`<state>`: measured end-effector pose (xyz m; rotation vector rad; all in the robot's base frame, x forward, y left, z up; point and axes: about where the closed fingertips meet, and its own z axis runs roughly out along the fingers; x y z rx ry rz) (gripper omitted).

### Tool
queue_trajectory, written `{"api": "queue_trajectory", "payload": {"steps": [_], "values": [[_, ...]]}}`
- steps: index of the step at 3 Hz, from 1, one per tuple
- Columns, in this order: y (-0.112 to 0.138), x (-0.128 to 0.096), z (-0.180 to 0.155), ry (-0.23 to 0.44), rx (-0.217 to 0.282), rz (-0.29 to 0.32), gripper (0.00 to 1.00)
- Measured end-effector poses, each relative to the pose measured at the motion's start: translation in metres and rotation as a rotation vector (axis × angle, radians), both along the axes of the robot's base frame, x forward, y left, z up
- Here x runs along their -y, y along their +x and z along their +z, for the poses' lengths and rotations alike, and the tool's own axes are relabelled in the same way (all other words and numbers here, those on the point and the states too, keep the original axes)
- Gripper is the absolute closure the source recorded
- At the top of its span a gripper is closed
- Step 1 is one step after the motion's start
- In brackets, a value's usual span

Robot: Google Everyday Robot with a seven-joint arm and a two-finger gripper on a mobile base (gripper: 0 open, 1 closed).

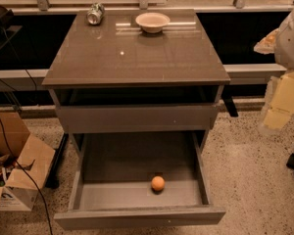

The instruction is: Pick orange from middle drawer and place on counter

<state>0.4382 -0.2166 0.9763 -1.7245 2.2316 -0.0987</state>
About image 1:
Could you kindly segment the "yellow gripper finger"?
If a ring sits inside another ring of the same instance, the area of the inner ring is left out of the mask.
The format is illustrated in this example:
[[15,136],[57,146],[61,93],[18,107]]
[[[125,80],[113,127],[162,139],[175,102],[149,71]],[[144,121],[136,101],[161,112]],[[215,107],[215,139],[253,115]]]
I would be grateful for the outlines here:
[[280,130],[293,115],[294,71],[281,77],[272,76],[266,90],[262,125],[271,130]]
[[278,29],[270,32],[254,46],[254,51],[264,55],[273,54],[275,52],[277,34]]

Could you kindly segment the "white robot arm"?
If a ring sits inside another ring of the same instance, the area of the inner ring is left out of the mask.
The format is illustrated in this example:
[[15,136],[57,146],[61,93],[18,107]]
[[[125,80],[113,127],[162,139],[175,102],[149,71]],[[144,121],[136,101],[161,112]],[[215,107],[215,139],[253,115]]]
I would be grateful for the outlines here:
[[255,45],[254,51],[274,54],[275,62],[286,68],[284,75],[273,76],[267,85],[260,121],[261,129],[281,130],[294,115],[294,9],[279,28]]

